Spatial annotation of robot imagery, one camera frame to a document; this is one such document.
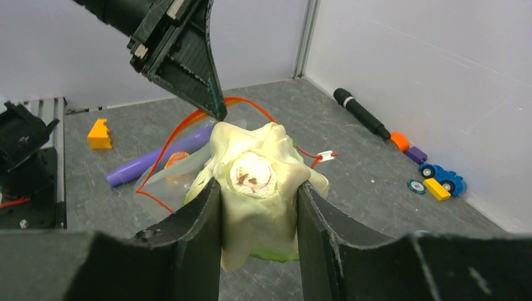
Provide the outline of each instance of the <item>yellow block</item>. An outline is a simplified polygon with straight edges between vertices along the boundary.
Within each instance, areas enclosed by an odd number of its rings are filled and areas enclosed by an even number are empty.
[[[88,144],[91,149],[111,149],[110,130],[105,126],[107,119],[98,119],[94,123],[92,130],[87,135]]]
[[[433,177],[430,179],[426,179],[423,181],[423,185],[427,187],[428,191],[432,193],[433,196],[436,197],[438,201],[445,201],[446,199],[450,198],[450,193],[445,190],[443,186],[438,183]]]

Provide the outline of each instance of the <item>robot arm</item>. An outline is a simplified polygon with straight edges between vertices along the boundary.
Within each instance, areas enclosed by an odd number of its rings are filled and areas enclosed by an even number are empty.
[[[213,118],[225,118],[209,37],[213,0],[75,2],[130,38],[136,72]]]

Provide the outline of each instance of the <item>blue toy car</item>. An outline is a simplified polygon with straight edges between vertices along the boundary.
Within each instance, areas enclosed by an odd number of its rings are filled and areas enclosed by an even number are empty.
[[[433,177],[452,196],[461,196],[467,190],[467,184],[463,177],[458,176],[454,171],[446,171],[439,165],[421,164],[419,171],[421,176],[426,179]]]

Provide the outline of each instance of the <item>red wire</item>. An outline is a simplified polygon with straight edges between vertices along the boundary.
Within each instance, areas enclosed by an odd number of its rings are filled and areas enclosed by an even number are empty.
[[[259,112],[261,112],[263,115],[265,115],[271,122],[275,122],[277,123],[277,121],[273,118],[273,116],[271,116],[264,108],[262,108],[261,106],[257,105],[256,103],[252,102],[251,100],[249,99],[246,99],[246,98],[243,98],[243,97],[225,97],[225,101],[226,102],[231,102],[230,105],[233,105],[235,103],[238,103],[238,102],[245,102],[251,106],[253,106],[255,109],[257,109]],[[145,192],[145,191],[142,191],[142,188],[144,187],[144,185],[146,184],[146,182],[149,180],[149,178],[153,175],[153,172],[155,171],[156,167],[159,165],[161,159],[162,159],[162,156],[164,155],[164,153],[166,152],[166,149],[168,148],[168,146],[170,145],[170,143],[184,130],[186,129],[187,127],[189,127],[190,125],[193,125],[194,123],[196,123],[197,121],[200,121],[201,119],[201,116],[204,115],[206,117],[206,114],[204,112],[202,112],[201,110],[196,110],[194,111],[192,114],[188,115],[185,119],[183,119],[183,121],[181,121],[181,123],[174,129],[174,131],[172,132],[172,134],[170,135],[170,137],[168,137],[168,140],[166,141],[166,143],[164,144],[164,147],[161,149],[161,153],[159,154],[159,157],[157,157],[157,161],[155,162],[155,164],[153,165],[152,169],[150,170],[148,176],[145,178],[144,182],[142,182],[142,184],[139,186],[139,188],[137,189],[136,193],[139,193],[139,194],[143,194],[151,199],[153,199],[155,202],[157,202],[157,204],[161,205],[164,209],[168,210],[170,213],[174,213],[174,211],[169,207],[167,206],[166,204],[164,204],[164,202],[158,200],[158,198],[155,198],[154,196],[152,196],[151,194]],[[303,154],[311,157],[311,158],[315,158],[316,160],[314,161],[314,163],[312,163],[312,166],[311,168],[314,168],[316,166],[316,164],[318,164],[322,157],[321,156],[315,156],[315,155],[311,155],[309,154],[308,152],[304,151],[303,149],[301,149],[299,146],[296,146],[296,148],[302,152]],[[338,156],[338,154],[334,153],[332,154],[333,157],[336,157]]]
[[[0,209],[4,209],[4,208],[7,208],[7,207],[19,205],[19,204],[24,204],[24,203],[27,203],[29,201],[30,201],[30,198],[15,199],[14,201],[9,201],[9,202],[5,202],[3,204],[0,204]]]

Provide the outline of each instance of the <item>cabbage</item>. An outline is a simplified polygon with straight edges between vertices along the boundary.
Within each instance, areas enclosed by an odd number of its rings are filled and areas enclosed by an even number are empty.
[[[297,188],[309,180],[325,198],[329,181],[303,163],[284,127],[273,122],[253,131],[220,122],[210,146],[211,160],[184,203],[194,199],[211,177],[220,183],[224,271],[240,268],[249,256],[298,260]]]

